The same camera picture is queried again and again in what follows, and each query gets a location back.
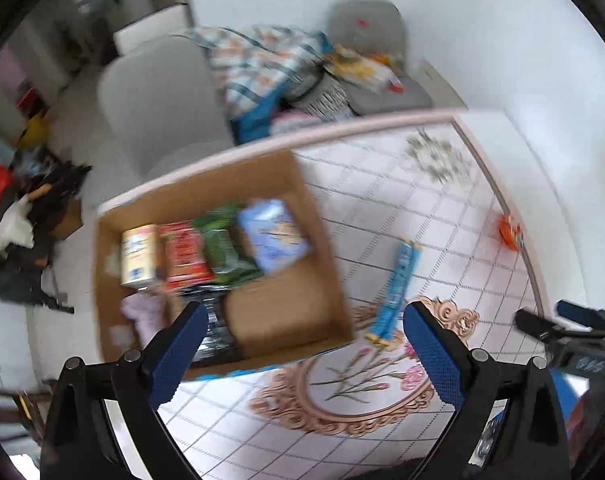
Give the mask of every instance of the white cabinet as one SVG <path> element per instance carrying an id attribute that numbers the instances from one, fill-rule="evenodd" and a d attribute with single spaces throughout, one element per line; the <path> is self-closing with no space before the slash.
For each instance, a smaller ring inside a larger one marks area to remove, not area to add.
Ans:
<path id="1" fill-rule="evenodd" d="M 31 359 L 26 309 L 0 301 L 0 387 L 35 391 L 38 381 Z"/>

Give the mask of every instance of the gray cushion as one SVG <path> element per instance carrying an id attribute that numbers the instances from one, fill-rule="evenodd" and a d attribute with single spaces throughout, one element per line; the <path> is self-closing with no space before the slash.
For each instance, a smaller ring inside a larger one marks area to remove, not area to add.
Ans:
<path id="1" fill-rule="evenodd" d="M 418 83 L 409 77 L 401 77 L 403 93 L 384 90 L 376 94 L 366 88 L 342 82 L 349 95 L 349 105 L 358 115 L 383 114 L 400 110 L 415 110 L 417 108 L 431 108 L 431 97 Z"/>
<path id="2" fill-rule="evenodd" d="M 367 22 L 361 27 L 358 20 Z M 329 9 L 327 36 L 332 45 L 341 44 L 363 54 L 397 56 L 403 68 L 407 38 L 400 12 L 388 0 L 341 0 Z"/>

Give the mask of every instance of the patterned blanket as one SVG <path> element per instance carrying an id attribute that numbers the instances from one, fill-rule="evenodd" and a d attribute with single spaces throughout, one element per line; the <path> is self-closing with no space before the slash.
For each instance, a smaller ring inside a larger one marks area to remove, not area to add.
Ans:
<path id="1" fill-rule="evenodd" d="M 230 119 L 249 112 L 309 62 L 318 62 L 326 38 L 298 28 L 255 25 L 241 32 L 195 27 L 180 36 L 209 49 L 210 65 L 224 93 Z"/>

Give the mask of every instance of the white chair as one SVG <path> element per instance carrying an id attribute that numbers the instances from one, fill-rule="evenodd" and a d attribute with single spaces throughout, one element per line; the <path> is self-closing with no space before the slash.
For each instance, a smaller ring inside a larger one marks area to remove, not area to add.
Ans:
<path id="1" fill-rule="evenodd" d="M 134 48 L 146 41 L 181 32 L 190 26 L 188 7 L 177 4 L 154 12 L 131 25 L 127 25 L 125 28 L 121 28 L 114 33 L 114 42 L 118 54 L 127 56 Z"/>
<path id="2" fill-rule="evenodd" d="M 98 100 L 145 178 L 233 147 L 204 53 L 187 38 L 156 38 L 113 61 Z"/>

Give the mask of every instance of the yellow food box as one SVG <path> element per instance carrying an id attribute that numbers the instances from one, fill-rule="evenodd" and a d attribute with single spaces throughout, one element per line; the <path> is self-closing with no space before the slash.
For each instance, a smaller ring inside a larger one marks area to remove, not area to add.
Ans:
<path id="1" fill-rule="evenodd" d="M 159 279 L 158 226 L 143 225 L 122 233 L 122 284 L 144 288 Z"/>

